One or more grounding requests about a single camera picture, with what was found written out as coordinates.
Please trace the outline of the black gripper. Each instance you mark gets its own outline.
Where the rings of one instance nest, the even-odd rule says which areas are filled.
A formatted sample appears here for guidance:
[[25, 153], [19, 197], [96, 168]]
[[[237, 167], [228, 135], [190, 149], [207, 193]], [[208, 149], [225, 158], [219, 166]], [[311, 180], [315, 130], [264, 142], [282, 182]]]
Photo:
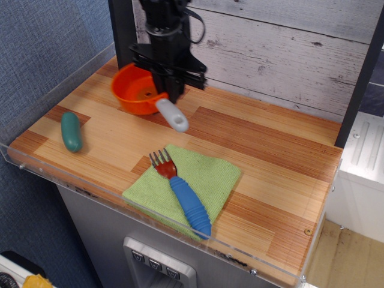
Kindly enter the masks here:
[[188, 25], [174, 30], [147, 27], [149, 44], [132, 44], [133, 61], [139, 68], [152, 73], [158, 94], [167, 92], [176, 103], [185, 85], [204, 89], [207, 67], [191, 53], [193, 41]]

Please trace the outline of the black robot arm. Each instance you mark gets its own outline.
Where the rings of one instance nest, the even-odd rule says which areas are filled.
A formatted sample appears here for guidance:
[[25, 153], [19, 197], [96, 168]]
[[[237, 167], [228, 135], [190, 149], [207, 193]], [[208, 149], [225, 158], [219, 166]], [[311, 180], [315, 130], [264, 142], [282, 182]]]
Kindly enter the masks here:
[[185, 85], [204, 89], [207, 67], [191, 52], [205, 36], [203, 19], [187, 8], [190, 1], [140, 1], [149, 44], [132, 44], [135, 66], [152, 73], [157, 92], [175, 104]]

